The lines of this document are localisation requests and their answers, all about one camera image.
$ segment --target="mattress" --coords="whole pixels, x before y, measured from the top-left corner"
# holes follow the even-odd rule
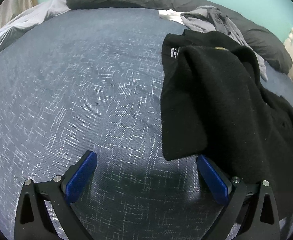
[[[86,150],[98,165],[72,207],[95,239],[200,239],[209,229],[222,207],[195,157],[162,156],[161,46],[184,28],[150,9],[75,10],[0,52],[0,229],[9,240],[25,179],[63,174]],[[291,80],[273,71],[263,85],[293,106]]]

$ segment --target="blue textured pad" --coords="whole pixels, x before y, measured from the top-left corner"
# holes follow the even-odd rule
[[[94,173],[97,165],[97,155],[90,152],[88,157],[81,164],[65,187],[65,201],[68,204],[74,203],[81,195],[83,188]]]
[[[229,203],[228,188],[204,155],[198,156],[197,167],[216,202],[226,206]]]

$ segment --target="black sweater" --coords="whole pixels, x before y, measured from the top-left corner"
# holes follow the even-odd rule
[[[255,54],[219,32],[169,34],[162,47],[163,155],[205,154],[293,213],[293,108],[262,87]]]

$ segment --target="silver screw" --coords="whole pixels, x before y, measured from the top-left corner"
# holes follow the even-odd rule
[[[239,177],[232,177],[232,181],[234,183],[240,183],[240,178]]]
[[[262,181],[262,184],[266,187],[270,185],[270,183],[267,180]]]
[[[24,182],[24,184],[27,185],[27,186],[29,186],[29,185],[31,184],[31,182],[32,182],[31,179],[27,179],[27,180]]]
[[[62,179],[62,177],[60,175],[57,175],[53,178],[54,182],[59,182]]]

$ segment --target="long gray pillow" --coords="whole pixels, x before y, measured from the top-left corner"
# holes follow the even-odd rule
[[[249,46],[263,57],[275,70],[288,74],[292,60],[282,42],[269,30],[243,17],[241,14],[220,4],[207,0],[66,0],[67,6],[74,9],[96,8],[149,8],[156,10],[173,9],[191,11],[198,6],[213,5],[233,21],[242,32]]]

